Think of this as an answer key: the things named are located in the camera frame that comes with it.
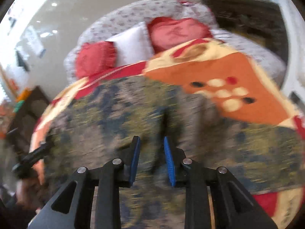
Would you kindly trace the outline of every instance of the camouflage fabric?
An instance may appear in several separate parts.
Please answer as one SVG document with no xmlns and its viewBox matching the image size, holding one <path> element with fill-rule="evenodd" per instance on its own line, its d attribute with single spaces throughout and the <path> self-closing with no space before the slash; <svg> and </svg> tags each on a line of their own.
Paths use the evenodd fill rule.
<svg viewBox="0 0 305 229">
<path fill-rule="evenodd" d="M 159 154 L 164 120 L 187 157 L 206 167 L 228 167 L 252 193 L 303 183 L 302 146 L 294 131 L 220 118 L 209 99 L 137 76 L 101 83 L 54 120 L 46 199 L 79 166 L 102 166 L 138 135 L 136 181 L 120 191 L 122 228 L 183 228 L 185 191 L 169 186 Z"/>
</svg>

